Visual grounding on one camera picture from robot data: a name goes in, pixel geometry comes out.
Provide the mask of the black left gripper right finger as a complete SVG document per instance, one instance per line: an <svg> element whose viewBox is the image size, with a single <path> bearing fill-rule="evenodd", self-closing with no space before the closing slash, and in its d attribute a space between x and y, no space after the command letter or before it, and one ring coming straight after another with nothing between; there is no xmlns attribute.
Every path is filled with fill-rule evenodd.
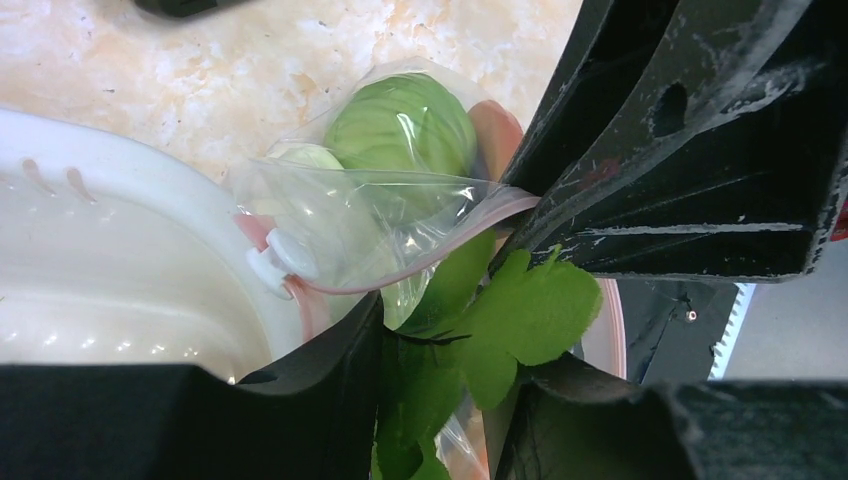
<svg viewBox="0 0 848 480"><path fill-rule="evenodd" d="M526 371L498 479L843 479L847 386L637 386L566 354Z"/></svg>

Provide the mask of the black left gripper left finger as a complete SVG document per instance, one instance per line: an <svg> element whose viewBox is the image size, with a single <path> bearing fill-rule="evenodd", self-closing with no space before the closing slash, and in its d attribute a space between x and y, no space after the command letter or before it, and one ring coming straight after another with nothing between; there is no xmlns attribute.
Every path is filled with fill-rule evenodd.
<svg viewBox="0 0 848 480"><path fill-rule="evenodd" d="M1 370L5 479L365 479L383 304L231 385L191 364Z"/></svg>

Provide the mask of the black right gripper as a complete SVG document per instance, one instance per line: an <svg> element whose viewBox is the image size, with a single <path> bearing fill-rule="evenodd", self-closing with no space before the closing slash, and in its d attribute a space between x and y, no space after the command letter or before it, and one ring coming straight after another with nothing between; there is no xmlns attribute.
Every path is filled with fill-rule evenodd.
<svg viewBox="0 0 848 480"><path fill-rule="evenodd" d="M508 184L519 249L601 277L812 273L847 194L843 1L585 1Z"/></svg>

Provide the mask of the leafy green sprig toy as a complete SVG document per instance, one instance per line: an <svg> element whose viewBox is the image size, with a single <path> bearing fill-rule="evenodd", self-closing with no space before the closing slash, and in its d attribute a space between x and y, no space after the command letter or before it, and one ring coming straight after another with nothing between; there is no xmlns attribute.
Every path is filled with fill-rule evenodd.
<svg viewBox="0 0 848 480"><path fill-rule="evenodd" d="M483 285L495 250L486 230L452 252L412 315L385 331L373 478L448 478L435 438L464 395L481 410L496 407L520 367L562 356L597 317L598 282L554 255L532 265L515 250Z"/></svg>

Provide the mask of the clear zip top bag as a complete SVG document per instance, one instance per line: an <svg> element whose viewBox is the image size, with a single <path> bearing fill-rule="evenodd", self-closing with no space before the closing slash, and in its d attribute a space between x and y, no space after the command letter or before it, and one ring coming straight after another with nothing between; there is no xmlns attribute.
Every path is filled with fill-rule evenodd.
<svg viewBox="0 0 848 480"><path fill-rule="evenodd" d="M356 91L403 73L433 77L467 113L492 100L470 83L453 81L448 70L433 63L387 65L372 70L342 105L275 145L299 142L327 148L324 134L330 122ZM252 242L248 262L273 293L295 301L305 340L328 328L346 301L370 291L381 295L386 331L398 329L452 252L493 230L496 254L510 234L509 218L537 204L534 195L489 178L478 143L466 177L345 167L283 170L263 157L235 172L232 183L239 205L235 222ZM596 281L602 293L599 313L571 348L581 348L587 360L621 377L626 356L617 285ZM464 395L461 403L465 400L476 406L471 395ZM457 460L441 456L444 437L453 437L458 453L474 454L456 410L435 438L437 458L449 475Z"/></svg>

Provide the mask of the white plastic basket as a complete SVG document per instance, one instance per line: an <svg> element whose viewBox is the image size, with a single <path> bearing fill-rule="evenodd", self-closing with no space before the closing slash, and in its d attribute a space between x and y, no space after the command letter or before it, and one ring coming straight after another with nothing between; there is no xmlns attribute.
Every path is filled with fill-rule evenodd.
<svg viewBox="0 0 848 480"><path fill-rule="evenodd" d="M302 343L237 206L145 144L1 113L1 360L190 363L237 382Z"/></svg>

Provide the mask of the green cabbage toy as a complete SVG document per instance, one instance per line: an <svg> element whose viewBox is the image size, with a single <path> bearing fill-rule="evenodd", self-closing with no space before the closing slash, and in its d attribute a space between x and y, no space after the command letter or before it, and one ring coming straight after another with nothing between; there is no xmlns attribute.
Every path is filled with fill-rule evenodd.
<svg viewBox="0 0 848 480"><path fill-rule="evenodd" d="M477 137L455 95L425 73L403 73L356 91L330 122L324 145L347 169L466 177Z"/></svg>

